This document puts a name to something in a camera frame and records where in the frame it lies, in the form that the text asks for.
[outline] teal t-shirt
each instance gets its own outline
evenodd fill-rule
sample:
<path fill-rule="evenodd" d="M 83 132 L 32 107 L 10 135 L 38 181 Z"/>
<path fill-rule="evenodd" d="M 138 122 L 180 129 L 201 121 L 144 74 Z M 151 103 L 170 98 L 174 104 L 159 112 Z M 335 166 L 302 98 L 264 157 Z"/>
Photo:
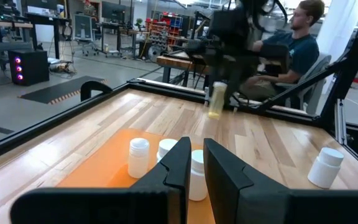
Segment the teal t-shirt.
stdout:
<path fill-rule="evenodd" d="M 263 43 L 286 45 L 291 57 L 289 69 L 301 76 L 311 68 L 319 56 L 316 39 L 310 34 L 299 39 L 292 38 L 292 33 L 276 34 Z"/>

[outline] white plastic bottle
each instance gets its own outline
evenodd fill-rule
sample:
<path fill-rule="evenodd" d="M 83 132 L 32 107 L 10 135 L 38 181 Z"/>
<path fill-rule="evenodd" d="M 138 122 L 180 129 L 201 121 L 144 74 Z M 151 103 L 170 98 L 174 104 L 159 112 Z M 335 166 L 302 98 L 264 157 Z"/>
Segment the white plastic bottle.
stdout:
<path fill-rule="evenodd" d="M 163 139 L 158 144 L 157 163 L 168 153 L 178 141 L 174 139 Z"/>
<path fill-rule="evenodd" d="M 203 150 L 194 150 L 191 153 L 189 199 L 193 201 L 204 200 L 207 193 L 208 190 L 206 188 L 204 175 Z"/>
<path fill-rule="evenodd" d="M 223 82 L 214 82 L 214 91 L 212 97 L 209 99 L 209 118 L 219 119 L 224 105 L 224 93 L 227 84 Z"/>
<path fill-rule="evenodd" d="M 341 169 L 343 159 L 344 155 L 338 150 L 322 148 L 311 166 L 308 179 L 318 187 L 330 188 Z"/>
<path fill-rule="evenodd" d="M 148 140 L 134 138 L 129 144 L 128 174 L 133 178 L 141 178 L 147 173 L 149 167 Z"/>

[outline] black floor mat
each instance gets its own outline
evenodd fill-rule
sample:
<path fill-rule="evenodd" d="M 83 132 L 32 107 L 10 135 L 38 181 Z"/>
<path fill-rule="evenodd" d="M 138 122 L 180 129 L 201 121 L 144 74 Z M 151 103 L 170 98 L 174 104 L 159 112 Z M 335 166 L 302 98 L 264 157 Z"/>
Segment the black floor mat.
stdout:
<path fill-rule="evenodd" d="M 26 100 L 36 101 L 39 103 L 53 105 L 72 96 L 80 94 L 82 84 L 87 81 L 98 81 L 105 84 L 107 83 L 107 80 L 104 80 L 102 78 L 84 76 L 18 97 Z"/>

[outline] workbench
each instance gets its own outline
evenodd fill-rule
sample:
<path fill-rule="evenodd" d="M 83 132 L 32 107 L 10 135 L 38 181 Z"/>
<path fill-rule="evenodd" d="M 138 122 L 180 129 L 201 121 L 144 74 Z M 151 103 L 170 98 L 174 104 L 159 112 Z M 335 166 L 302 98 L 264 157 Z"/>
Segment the workbench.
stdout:
<path fill-rule="evenodd" d="M 170 54 L 172 57 L 169 56 L 158 56 L 157 57 L 157 64 L 164 68 L 163 75 L 162 75 L 162 82 L 169 83 L 171 78 L 171 69 L 179 69 L 185 71 L 185 77 L 183 79 L 182 86 L 187 87 L 189 71 L 196 71 L 202 74 L 208 74 L 209 67 L 205 67 L 204 65 L 194 65 L 193 62 L 190 61 L 189 56 L 181 51 L 178 53 Z"/>
<path fill-rule="evenodd" d="M 136 55 L 136 34 L 148 34 L 148 32 L 144 32 L 144 31 L 138 31 L 138 30 L 134 30 L 134 29 L 125 29 L 123 28 L 122 25 L 118 24 L 118 23 L 113 23 L 113 22 L 102 22 L 99 24 L 101 26 L 101 33 L 102 33 L 102 38 L 101 38 L 101 52 L 106 54 L 109 52 L 105 52 L 104 51 L 104 30 L 105 29 L 112 29 L 112 30 L 116 30 L 117 31 L 117 48 L 116 50 L 121 53 L 121 33 L 123 34 L 127 34 L 127 35 L 132 35 L 132 58 L 135 58 Z"/>
<path fill-rule="evenodd" d="M 193 91 L 165 83 L 134 81 L 153 83 L 153 88 Z M 9 208 L 18 196 L 37 187 L 58 185 L 123 129 L 173 139 L 189 136 L 192 143 L 200 146 L 204 138 L 213 138 L 292 189 L 318 189 L 307 175 L 321 148 L 331 147 L 344 154 L 331 189 L 358 189 L 358 161 L 352 154 L 325 130 L 289 121 L 239 111 L 224 111 L 220 120 L 209 119 L 208 108 L 202 103 L 126 88 L 58 124 L 0 156 L 0 223 L 9 223 Z"/>
<path fill-rule="evenodd" d="M 1 27 L 18 27 L 22 28 L 22 37 L 23 42 L 2 42 L 2 34 L 1 34 Z M 33 24 L 27 23 L 27 22 L 9 22 L 9 21 L 2 21 L 0 20 L 0 58 L 4 56 L 4 51 L 7 50 L 21 50 L 21 49 L 31 49 L 31 43 L 29 41 L 29 29 L 35 30 L 35 27 Z M 6 66 L 3 62 L 4 60 L 1 60 L 1 69 L 5 70 Z"/>

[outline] wooden tabletop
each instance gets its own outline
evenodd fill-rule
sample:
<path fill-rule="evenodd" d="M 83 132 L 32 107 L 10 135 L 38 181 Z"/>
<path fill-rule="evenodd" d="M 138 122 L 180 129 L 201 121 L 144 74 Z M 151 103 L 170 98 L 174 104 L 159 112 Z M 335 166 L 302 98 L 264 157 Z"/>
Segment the wooden tabletop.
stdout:
<path fill-rule="evenodd" d="M 179 57 L 185 57 L 188 58 L 189 56 L 186 54 L 186 52 L 179 52 L 174 54 Z M 157 63 L 163 67 L 173 67 L 173 68 L 180 68 L 184 70 L 194 70 L 194 64 L 193 62 L 189 60 L 184 59 L 178 59 L 178 58 L 172 58 L 172 57 L 166 57 L 166 56 L 158 56 L 157 57 Z M 208 71 L 208 67 L 204 68 L 204 65 L 197 65 L 197 71 L 204 72 Z"/>
<path fill-rule="evenodd" d="M 12 23 L 8 22 L 8 21 L 0 21 L 0 26 L 1 27 L 12 27 Z M 20 27 L 20 28 L 32 28 L 33 27 L 32 24 L 25 23 L 25 22 L 15 22 L 15 26 Z"/>
<path fill-rule="evenodd" d="M 326 131 L 262 116 L 225 111 L 209 119 L 203 104 L 126 90 L 0 156 L 0 223 L 12 202 L 37 187 L 53 187 L 119 130 L 168 138 L 213 138 L 259 171 L 290 188 L 317 189 L 307 179 L 319 150 L 345 155 L 332 189 L 358 189 L 358 161 Z"/>

